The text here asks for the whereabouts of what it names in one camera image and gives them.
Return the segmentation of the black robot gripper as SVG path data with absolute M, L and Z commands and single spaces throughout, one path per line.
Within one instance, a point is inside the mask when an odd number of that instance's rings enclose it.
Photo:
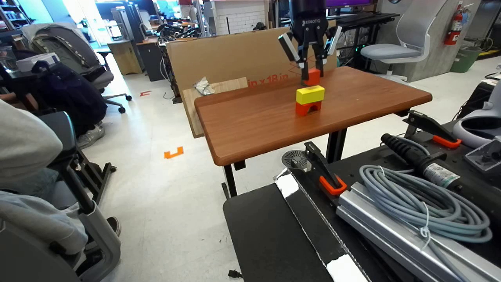
M 299 55 L 299 69 L 300 69 L 300 83 L 305 85 L 308 80 L 308 63 L 307 50 L 311 44 L 314 54 L 314 68 L 319 74 L 324 74 L 322 63 L 322 36 L 327 30 L 325 19 L 325 0 L 289 0 L 291 10 L 291 33 L 297 41 L 297 55 Z

